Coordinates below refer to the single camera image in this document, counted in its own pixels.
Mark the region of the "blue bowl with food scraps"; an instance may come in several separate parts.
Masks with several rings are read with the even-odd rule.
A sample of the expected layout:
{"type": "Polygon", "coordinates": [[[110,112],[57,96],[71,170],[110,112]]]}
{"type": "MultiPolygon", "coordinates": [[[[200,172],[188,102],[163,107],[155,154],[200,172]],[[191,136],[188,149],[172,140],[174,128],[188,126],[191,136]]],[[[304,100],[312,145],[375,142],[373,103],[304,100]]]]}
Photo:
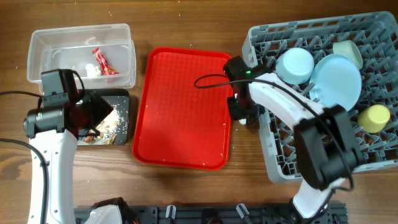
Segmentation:
{"type": "Polygon", "coordinates": [[[275,70],[279,78],[291,85],[309,80],[315,66],[311,53],[302,48],[292,48],[276,61],[275,70]]]}

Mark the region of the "yellow plastic cup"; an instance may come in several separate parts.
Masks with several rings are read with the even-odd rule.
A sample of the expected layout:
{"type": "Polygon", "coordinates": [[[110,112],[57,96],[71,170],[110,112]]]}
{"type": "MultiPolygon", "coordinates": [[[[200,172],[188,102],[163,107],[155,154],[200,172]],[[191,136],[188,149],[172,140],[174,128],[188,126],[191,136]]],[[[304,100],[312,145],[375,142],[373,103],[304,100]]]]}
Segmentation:
{"type": "Polygon", "coordinates": [[[380,132],[390,120],[390,111],[386,106],[373,105],[358,116],[358,125],[368,133],[380,132]]]}

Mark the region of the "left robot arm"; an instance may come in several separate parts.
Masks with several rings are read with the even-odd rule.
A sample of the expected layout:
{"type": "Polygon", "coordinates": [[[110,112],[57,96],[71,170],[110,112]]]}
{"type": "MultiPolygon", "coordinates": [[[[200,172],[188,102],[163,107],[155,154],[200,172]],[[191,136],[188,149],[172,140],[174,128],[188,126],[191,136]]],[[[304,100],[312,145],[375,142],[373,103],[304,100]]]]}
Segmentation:
{"type": "Polygon", "coordinates": [[[113,110],[97,91],[72,102],[66,93],[39,98],[24,127],[32,148],[29,223],[74,223],[73,163],[79,131],[113,110]]]}

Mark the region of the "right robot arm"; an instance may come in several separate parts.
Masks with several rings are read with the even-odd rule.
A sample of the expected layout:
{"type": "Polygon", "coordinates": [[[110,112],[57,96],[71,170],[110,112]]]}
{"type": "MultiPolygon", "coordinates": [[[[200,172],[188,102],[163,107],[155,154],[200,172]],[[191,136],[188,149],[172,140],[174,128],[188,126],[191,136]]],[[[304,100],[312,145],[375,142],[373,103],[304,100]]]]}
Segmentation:
{"type": "Polygon", "coordinates": [[[347,111],[327,107],[304,97],[265,69],[225,69],[234,96],[228,98],[234,120],[258,118],[261,108],[274,113],[294,134],[299,191],[290,201],[293,222],[308,223],[327,208],[331,196],[349,181],[354,188],[355,168],[363,164],[347,111]]]}

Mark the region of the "mint green bowl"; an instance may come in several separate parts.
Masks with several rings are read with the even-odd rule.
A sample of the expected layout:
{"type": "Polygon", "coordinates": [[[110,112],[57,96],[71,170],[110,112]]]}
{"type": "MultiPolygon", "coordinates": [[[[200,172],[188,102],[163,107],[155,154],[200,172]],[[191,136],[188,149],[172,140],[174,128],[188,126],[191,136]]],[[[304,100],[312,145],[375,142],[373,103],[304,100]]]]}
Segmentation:
{"type": "Polygon", "coordinates": [[[334,43],[332,46],[333,53],[342,55],[352,61],[358,70],[363,67],[363,58],[357,47],[352,40],[344,40],[342,42],[334,43]]]}

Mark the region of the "red snack wrapper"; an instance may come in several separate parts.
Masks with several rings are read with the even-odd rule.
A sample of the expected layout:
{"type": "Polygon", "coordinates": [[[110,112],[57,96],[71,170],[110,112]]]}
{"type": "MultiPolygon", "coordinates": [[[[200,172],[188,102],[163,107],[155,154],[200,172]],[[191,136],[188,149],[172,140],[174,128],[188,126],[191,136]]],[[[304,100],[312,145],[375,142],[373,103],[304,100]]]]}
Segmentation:
{"type": "Polygon", "coordinates": [[[95,56],[96,61],[99,63],[100,69],[103,75],[117,75],[117,72],[107,61],[106,57],[102,53],[102,51],[97,47],[93,51],[93,55],[95,56]]]}

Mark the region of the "light blue plate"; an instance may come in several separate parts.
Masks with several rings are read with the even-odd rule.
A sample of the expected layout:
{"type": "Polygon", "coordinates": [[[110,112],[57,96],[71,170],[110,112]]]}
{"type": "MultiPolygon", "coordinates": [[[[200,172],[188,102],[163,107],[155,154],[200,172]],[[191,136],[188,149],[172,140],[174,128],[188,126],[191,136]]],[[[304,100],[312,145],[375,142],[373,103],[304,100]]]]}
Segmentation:
{"type": "Polygon", "coordinates": [[[321,59],[310,77],[313,85],[309,91],[311,100],[331,108],[342,106],[346,111],[354,108],[362,87],[361,75],[348,58],[331,54],[321,59]]]}

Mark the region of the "white plastic spoon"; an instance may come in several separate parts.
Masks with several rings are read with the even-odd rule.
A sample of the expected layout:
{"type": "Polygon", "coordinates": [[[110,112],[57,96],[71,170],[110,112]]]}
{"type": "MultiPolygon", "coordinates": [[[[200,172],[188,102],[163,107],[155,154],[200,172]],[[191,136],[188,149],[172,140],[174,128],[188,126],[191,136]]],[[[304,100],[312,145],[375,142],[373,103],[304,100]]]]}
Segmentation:
{"type": "Polygon", "coordinates": [[[244,118],[244,119],[240,119],[239,123],[242,124],[242,125],[247,125],[248,122],[247,122],[247,119],[244,118]]]}

